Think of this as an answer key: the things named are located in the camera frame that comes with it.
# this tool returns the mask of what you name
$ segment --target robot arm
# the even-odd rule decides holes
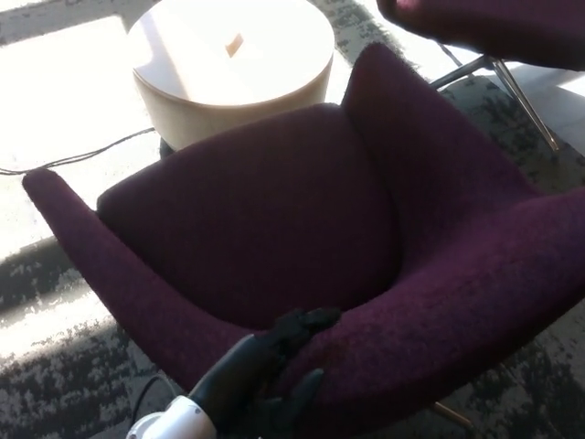
[[[271,439],[289,433],[313,400],[323,371],[307,374],[286,399],[262,400],[259,393],[300,348],[340,316],[337,309],[296,310],[265,334],[244,337],[187,396],[175,398],[165,412],[139,420],[126,439],[216,439],[219,434]]]

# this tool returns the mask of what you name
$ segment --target second purple chair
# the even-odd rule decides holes
[[[585,4],[581,0],[378,0],[378,7],[385,18],[407,30],[484,53],[432,85],[439,89],[476,70],[494,70],[548,145],[558,150],[554,134],[538,117],[505,61],[585,70]]]
[[[278,385],[326,371],[301,437],[429,407],[585,295],[585,190],[539,194],[380,45],[341,106],[207,139],[106,191],[97,213],[51,171],[24,185],[116,320],[186,389],[283,312],[341,306]]]

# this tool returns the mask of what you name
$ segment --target wooden side table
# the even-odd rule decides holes
[[[324,102],[335,49],[306,0],[162,0],[128,38],[138,90],[174,151]]]

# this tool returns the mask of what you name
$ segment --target robot finger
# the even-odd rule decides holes
[[[289,430],[296,423],[313,401],[323,376],[322,369],[315,369],[307,373],[292,389],[290,395],[282,401],[281,407],[272,420],[273,425],[278,430]]]
[[[341,318],[341,310],[338,308],[317,308],[306,313],[303,319],[303,326],[313,334],[325,331],[334,326]]]

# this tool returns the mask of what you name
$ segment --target electrical cord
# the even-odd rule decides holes
[[[139,135],[143,135],[143,134],[152,133],[153,131],[154,131],[154,128],[152,128],[152,127],[146,128],[144,130],[137,131],[136,133],[126,135],[122,139],[118,139],[114,143],[109,144],[107,146],[104,146],[103,148],[96,149],[95,151],[90,151],[88,153],[79,154],[79,155],[73,155],[71,157],[60,158],[59,160],[54,160],[52,162],[48,162],[48,163],[45,163],[44,165],[33,167],[30,169],[12,170],[12,169],[4,169],[4,168],[0,167],[0,176],[6,176],[6,177],[21,176],[23,174],[27,174],[31,171],[34,171],[35,169],[49,169],[51,167],[69,165],[72,163],[78,163],[78,162],[81,162],[83,160],[87,160],[89,158],[95,157],[96,155],[99,155],[101,153],[105,153],[106,151],[115,147],[116,145],[123,144],[124,142],[126,142],[128,140],[134,139],[134,137],[138,137]]]
[[[178,392],[175,390],[175,387],[173,387],[173,384],[171,384],[170,379],[168,379],[165,375],[163,375],[162,373],[157,373],[156,375],[152,376],[146,382],[146,384],[144,384],[144,387],[140,391],[140,394],[138,395],[138,399],[136,400],[136,403],[134,404],[134,406],[132,408],[132,416],[130,418],[130,428],[132,428],[132,426],[138,420],[138,412],[140,411],[140,406],[143,403],[144,396],[146,396],[146,393],[150,390],[151,387],[153,387],[153,384],[155,384],[159,380],[162,381],[164,384],[166,384],[166,387],[171,391],[171,393],[173,395],[173,399],[176,398],[177,396],[179,396]]]

